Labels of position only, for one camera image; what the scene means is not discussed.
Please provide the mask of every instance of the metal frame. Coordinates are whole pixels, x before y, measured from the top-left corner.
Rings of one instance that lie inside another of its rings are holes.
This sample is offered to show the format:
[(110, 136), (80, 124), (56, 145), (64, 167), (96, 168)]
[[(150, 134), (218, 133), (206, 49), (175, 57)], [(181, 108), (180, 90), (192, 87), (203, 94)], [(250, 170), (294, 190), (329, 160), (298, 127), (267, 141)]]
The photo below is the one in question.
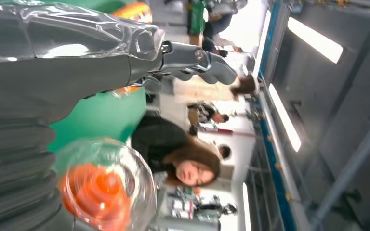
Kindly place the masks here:
[(282, 176), (283, 184), (286, 190), (286, 196), (288, 195), (288, 197), (290, 198), (288, 201), (290, 203), (290, 208), (294, 217), (296, 229), (300, 231), (308, 231), (310, 230), (310, 223), (305, 213), (304, 205), (298, 193), (296, 183), (290, 170), (290, 166), (285, 157), (283, 146), (281, 144), (280, 137), (274, 124), (273, 117), (271, 115), (269, 105), (267, 104), (266, 95), (264, 94), (264, 92), (259, 93), (259, 102), (263, 111), (265, 123), (268, 128), (268, 133), (271, 136), (271, 139), (268, 139), (268, 141), (271, 143), (273, 148), (273, 150), (267, 151), (269, 153), (274, 152), (276, 160), (281, 166), (279, 172)]
[[(363, 0), (350, 0), (346, 1), (347, 3), (355, 3), (354, 5), (362, 5), (362, 4), (369, 4), (370, 1), (365, 2)], [(347, 10), (351, 11), (351, 7), (347, 8), (335, 8), (336, 10)], [(352, 13), (358, 13), (357, 9), (352, 11)], [(275, 30), (274, 28), (269, 29), (268, 33), (273, 34), (274, 31), (279, 32), (280, 29)], [(272, 46), (272, 43), (277, 41), (272, 41), (271, 39), (268, 39), (266, 41), (267, 48), (269, 49)], [(269, 58), (269, 55), (264, 55), (262, 57), (262, 62), (266, 63)], [(271, 75), (273, 70), (272, 65), (276, 63), (277, 57), (270, 59), (270, 66), (266, 67), (266, 65), (262, 65), (260, 70), (260, 77), (261, 79), (271, 79)], [(274, 107), (273, 101), (271, 99), (271, 96), (269, 95), (267, 85), (265, 84), (264, 89), (259, 93), (258, 95), (259, 102), (260, 102), (260, 108), (263, 112), (263, 117), (265, 119), (266, 127), (268, 128), (268, 133), (271, 137), (271, 148), (273, 150), (269, 150), (269, 147), (266, 147), (267, 151), (273, 153), (275, 157), (277, 158), (278, 163), (281, 165), (280, 173), (283, 178), (283, 185), (286, 189), (286, 193), (290, 196), (290, 206), (291, 211), (293, 213), (293, 217), (296, 223), (296, 230), (300, 231), (308, 231), (308, 230), (317, 230), (320, 227), (321, 221), (325, 218), (327, 213), (331, 210), (332, 205), (339, 199), (341, 194), (344, 192), (348, 184), (351, 182), (353, 177), (355, 176), (356, 172), (361, 167), (362, 163), (365, 161), (365, 159), (370, 154), (370, 130), (364, 137), (364, 140), (358, 147), (357, 151), (353, 154), (351, 159), (348, 161), (346, 166), (344, 167), (343, 171), (337, 178), (336, 182), (334, 183), (333, 187), (330, 189), (326, 197), (323, 199), (320, 207), (315, 213), (315, 216), (311, 219), (311, 222), (309, 222), (304, 205), (301, 201), (300, 195), (298, 193), (293, 175), (290, 170), (290, 166), (288, 165), (288, 162), (285, 158), (284, 149), (280, 140), (280, 137), (278, 135), (274, 120), (272, 118), (271, 114), (271, 108)]]
[(361, 167), (365, 159), (370, 155), (370, 130), (365, 135), (357, 151), (352, 155), (347, 162), (341, 174), (338, 176), (333, 187), (324, 197), (320, 207), (318, 208), (313, 220), (312, 230), (316, 230), (320, 222), (325, 218), (327, 213), (331, 210), (332, 205), (338, 200), (344, 192), (348, 184), (354, 178), (355, 174)]

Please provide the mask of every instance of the robotic hand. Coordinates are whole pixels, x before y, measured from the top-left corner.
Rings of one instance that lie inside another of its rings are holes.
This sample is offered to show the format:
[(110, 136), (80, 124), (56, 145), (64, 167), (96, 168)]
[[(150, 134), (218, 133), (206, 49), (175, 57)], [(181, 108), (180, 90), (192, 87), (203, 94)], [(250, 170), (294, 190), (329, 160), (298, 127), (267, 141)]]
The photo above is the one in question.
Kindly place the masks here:
[(161, 42), (158, 27), (62, 3), (0, 3), (0, 231), (95, 230), (61, 206), (50, 124), (82, 99), (159, 77), (231, 84), (236, 73), (201, 48)]
[(190, 80), (193, 75), (199, 75), (205, 82), (214, 84), (232, 84), (236, 72), (222, 59), (221, 56), (202, 50), (200, 47), (165, 41), (161, 46), (161, 66), (158, 70), (141, 78), (135, 86), (146, 87), (151, 92), (161, 89), (159, 77), (173, 75), (182, 81)]

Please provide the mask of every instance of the white wall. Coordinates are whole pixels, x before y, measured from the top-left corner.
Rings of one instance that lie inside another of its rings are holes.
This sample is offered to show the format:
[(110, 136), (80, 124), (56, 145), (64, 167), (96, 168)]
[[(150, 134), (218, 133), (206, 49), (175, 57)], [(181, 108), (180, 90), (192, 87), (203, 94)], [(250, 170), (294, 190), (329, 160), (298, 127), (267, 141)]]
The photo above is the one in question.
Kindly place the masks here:
[[(230, 114), (232, 111), (242, 113), (248, 108), (244, 102), (216, 101), (213, 103), (218, 108), (219, 112), (224, 114)], [(241, 116), (230, 117), (228, 122), (218, 124), (217, 127), (254, 134), (251, 121)], [(256, 144), (255, 138), (207, 132), (198, 132), (198, 137), (207, 142), (215, 141), (217, 145), (228, 145), (232, 149), (232, 155), (228, 160), (224, 160), (223, 164), (234, 166), (233, 181), (244, 181), (250, 164), (252, 151)]]
[[(230, 114), (233, 111), (243, 113), (249, 108), (244, 102), (216, 101), (213, 103), (221, 113), (225, 114)], [(228, 122), (219, 124), (218, 128), (254, 133), (251, 121), (240, 116), (230, 117)], [(248, 172), (256, 139), (239, 135), (230, 136), (206, 132), (199, 132), (198, 137), (205, 141), (215, 141), (217, 145), (229, 145), (232, 149), (230, 159), (223, 162), (224, 165), (234, 166), (232, 181), (224, 183), (224, 180), (219, 180), (212, 186), (214, 190), (211, 189), (207, 193), (216, 193), (223, 204), (227, 203), (225, 201), (228, 200), (230, 203), (236, 204), (238, 208), (236, 216), (223, 216), (221, 218), (223, 231), (246, 231), (242, 184)]]

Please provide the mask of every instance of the ceiling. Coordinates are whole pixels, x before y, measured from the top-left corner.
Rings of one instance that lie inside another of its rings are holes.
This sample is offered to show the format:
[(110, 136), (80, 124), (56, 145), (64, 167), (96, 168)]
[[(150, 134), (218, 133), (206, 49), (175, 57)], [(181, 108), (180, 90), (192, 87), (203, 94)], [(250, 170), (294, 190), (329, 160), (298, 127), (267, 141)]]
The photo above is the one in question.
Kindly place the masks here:
[[(272, 79), (304, 141), (297, 153), (289, 147), (286, 152), (304, 175), (304, 184), (298, 183), (302, 197), (320, 203), (370, 128), (370, 19), (318, 6), (305, 6), (293, 17), (344, 48), (335, 64), (287, 30)], [(362, 201), (344, 203), (353, 219), (365, 224), (370, 217), (370, 156), (348, 191), (353, 189)], [(343, 230), (349, 220), (330, 213), (324, 229)]]

